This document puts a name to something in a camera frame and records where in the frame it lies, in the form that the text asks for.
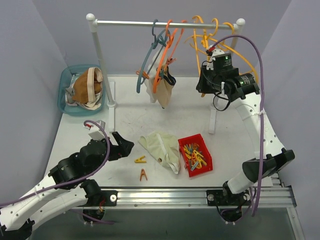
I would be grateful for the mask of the yellow clothespin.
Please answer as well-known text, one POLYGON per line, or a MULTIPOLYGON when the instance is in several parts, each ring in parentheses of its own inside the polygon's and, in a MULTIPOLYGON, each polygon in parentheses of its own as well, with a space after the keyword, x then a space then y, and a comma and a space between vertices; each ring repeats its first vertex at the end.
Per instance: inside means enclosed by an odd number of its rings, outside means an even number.
POLYGON ((137 159, 134 160, 134 163, 136 164, 145 164, 147 161, 146 161, 146 156, 143 155, 137 159))

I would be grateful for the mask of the orange clothespin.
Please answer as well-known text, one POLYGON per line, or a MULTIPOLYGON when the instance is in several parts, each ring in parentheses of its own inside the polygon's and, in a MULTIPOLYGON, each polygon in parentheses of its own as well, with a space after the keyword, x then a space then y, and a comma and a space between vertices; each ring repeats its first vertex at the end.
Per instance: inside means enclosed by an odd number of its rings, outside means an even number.
POLYGON ((145 171, 143 168, 142 168, 141 171, 140 171, 139 181, 141 182, 142 179, 145 179, 146 181, 148 180, 146 171, 145 171))

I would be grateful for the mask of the pale yellow underwear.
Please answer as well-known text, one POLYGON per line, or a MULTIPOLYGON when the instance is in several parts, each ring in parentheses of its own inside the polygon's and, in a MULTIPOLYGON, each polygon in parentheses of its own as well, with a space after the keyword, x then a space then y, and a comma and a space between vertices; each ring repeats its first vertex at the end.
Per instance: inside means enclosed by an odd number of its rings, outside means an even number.
POLYGON ((179 174, 180 152, 179 142, 175 135, 163 131, 153 131, 141 136, 138 143, 164 168, 179 174))

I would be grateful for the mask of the brown underwear cream waistband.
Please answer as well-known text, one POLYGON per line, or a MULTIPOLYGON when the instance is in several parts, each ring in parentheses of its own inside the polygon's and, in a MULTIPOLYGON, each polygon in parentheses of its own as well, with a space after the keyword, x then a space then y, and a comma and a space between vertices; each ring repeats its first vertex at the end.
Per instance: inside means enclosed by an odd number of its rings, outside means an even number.
POLYGON ((73 84, 72 100, 89 109, 96 109, 103 96, 103 74, 99 67, 88 68, 73 84))

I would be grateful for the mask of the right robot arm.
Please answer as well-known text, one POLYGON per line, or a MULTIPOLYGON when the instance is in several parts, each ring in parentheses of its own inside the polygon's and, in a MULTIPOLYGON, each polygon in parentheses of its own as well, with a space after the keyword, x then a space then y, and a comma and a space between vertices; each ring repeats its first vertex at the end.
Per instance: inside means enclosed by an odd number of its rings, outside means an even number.
POLYGON ((294 158, 278 139, 262 103, 262 92, 251 73, 240 74, 230 53, 210 53, 201 66, 196 90, 226 100, 237 110, 252 142, 255 157, 242 163, 241 171, 223 184, 222 200, 232 205, 258 181, 283 169, 294 158))

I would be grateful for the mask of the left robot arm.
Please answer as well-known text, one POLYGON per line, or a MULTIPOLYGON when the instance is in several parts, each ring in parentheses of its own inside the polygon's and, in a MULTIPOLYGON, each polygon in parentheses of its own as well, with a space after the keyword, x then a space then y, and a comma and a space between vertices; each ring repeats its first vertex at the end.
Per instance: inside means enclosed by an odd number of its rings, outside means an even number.
POLYGON ((97 205, 101 187, 90 179, 107 161, 128 157, 134 143, 118 132, 109 139, 91 139, 78 152, 62 159, 29 192, 0 209, 0 238, 26 240, 32 232, 55 216, 72 208, 97 205))

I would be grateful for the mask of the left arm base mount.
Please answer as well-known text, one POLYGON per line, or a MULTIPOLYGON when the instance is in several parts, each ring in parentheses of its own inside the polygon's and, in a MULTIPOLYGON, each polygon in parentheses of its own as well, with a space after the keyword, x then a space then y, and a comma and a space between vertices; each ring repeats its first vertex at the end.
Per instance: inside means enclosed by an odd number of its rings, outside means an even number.
POLYGON ((117 205, 118 191, 114 189, 102 190, 88 198, 85 207, 114 207, 117 205))

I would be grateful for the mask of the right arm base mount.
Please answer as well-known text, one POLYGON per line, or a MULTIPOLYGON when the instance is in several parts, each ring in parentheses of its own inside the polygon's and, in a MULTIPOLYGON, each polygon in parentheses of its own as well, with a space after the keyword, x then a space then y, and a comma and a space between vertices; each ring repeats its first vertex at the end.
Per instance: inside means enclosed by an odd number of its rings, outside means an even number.
POLYGON ((231 196, 224 195, 222 188, 207 189, 205 193, 207 205, 211 207, 248 206, 251 202, 248 190, 236 195, 232 194, 231 196))

